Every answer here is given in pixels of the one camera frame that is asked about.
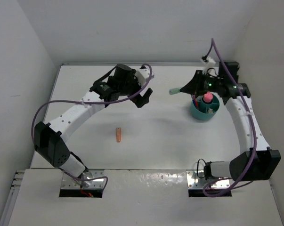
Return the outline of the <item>pink capped glue bottle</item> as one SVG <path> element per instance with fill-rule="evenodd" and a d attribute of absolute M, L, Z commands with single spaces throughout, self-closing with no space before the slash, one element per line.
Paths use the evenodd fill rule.
<path fill-rule="evenodd" d="M 213 102 L 213 94 L 210 92 L 207 92 L 206 94 L 203 95 L 203 102 L 206 104 L 210 104 Z"/>

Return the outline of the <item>green highlighter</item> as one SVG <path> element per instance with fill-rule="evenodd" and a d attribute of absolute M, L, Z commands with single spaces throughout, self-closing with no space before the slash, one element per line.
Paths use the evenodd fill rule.
<path fill-rule="evenodd" d="M 178 93 L 180 93 L 180 90 L 181 90 L 181 88 L 172 88 L 172 89 L 169 89 L 169 94 L 170 94 L 170 95 L 178 94 Z"/>

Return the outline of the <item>orange highlighter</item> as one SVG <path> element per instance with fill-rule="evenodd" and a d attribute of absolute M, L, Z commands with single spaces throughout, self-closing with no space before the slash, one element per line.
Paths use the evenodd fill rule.
<path fill-rule="evenodd" d="M 117 143 L 122 140 L 122 129 L 120 127 L 116 128 L 116 141 Z"/>

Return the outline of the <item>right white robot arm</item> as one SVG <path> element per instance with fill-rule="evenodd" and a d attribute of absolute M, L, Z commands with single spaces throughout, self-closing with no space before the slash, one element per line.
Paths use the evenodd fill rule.
<path fill-rule="evenodd" d="M 217 76 L 210 75 L 208 71 L 208 67 L 197 70 L 191 81 L 179 91 L 195 96 L 194 109 L 201 115 L 199 120 L 211 115 L 208 110 L 217 111 L 218 98 L 211 96 L 208 101 L 205 98 L 208 94 L 218 94 L 233 120 L 240 154 L 231 161 L 207 162 L 205 178 L 230 178 L 238 182 L 270 179 L 281 155 L 270 147 L 261 133 L 247 84 L 239 83 L 237 74 L 229 77 L 223 66 L 219 67 Z"/>

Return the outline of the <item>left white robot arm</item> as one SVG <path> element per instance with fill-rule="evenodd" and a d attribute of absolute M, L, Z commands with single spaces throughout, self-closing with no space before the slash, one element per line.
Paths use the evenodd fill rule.
<path fill-rule="evenodd" d="M 139 69 L 117 64 L 93 85 L 79 101 L 61 100 L 72 107 L 50 122 L 32 123 L 31 136 L 34 150 L 54 168 L 60 169 L 76 181 L 91 181 L 88 168 L 71 152 L 66 142 L 89 118 L 109 105 L 132 101 L 137 108 L 149 103 L 154 78 L 152 67 L 143 64 Z"/>

